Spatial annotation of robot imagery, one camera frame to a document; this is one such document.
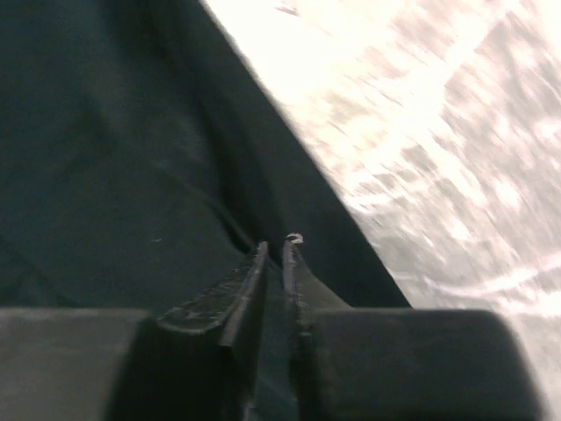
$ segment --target beige stone surface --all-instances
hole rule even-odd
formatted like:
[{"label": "beige stone surface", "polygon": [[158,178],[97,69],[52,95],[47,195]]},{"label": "beige stone surface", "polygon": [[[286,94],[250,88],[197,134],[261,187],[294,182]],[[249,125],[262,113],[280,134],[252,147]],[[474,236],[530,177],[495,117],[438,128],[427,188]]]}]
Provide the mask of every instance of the beige stone surface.
[{"label": "beige stone surface", "polygon": [[561,419],[561,4],[207,4],[411,303],[504,314]]}]

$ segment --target black fabric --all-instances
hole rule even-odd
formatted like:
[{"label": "black fabric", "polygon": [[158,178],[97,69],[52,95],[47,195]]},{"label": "black fabric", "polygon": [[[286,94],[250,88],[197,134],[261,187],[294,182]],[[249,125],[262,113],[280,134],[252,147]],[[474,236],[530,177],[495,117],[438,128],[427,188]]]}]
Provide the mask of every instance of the black fabric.
[{"label": "black fabric", "polygon": [[[162,312],[300,232],[346,302],[408,306],[198,2],[4,0],[0,36],[2,305]],[[263,396],[290,412],[270,291]]]}]

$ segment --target marble surface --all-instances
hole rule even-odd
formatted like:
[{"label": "marble surface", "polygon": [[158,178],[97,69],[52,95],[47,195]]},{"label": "marble surface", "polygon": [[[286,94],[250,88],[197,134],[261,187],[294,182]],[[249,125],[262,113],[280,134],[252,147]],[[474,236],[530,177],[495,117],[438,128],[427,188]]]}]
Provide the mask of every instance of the marble surface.
[{"label": "marble surface", "polygon": [[410,302],[505,315],[561,419],[561,4],[205,1]]}]

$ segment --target table surface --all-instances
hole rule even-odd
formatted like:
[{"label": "table surface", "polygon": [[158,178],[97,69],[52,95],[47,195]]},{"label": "table surface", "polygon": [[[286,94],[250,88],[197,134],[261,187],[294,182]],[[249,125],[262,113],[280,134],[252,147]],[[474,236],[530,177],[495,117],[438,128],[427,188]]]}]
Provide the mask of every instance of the table surface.
[{"label": "table surface", "polygon": [[204,2],[409,301],[504,314],[561,419],[558,0]]}]

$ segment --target marble countertop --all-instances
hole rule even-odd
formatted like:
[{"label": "marble countertop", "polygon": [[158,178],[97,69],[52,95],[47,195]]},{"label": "marble countertop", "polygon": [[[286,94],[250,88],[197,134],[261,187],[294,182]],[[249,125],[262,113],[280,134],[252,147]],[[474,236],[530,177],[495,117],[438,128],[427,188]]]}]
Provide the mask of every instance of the marble countertop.
[{"label": "marble countertop", "polygon": [[205,3],[410,302],[505,315],[561,419],[561,4]]}]

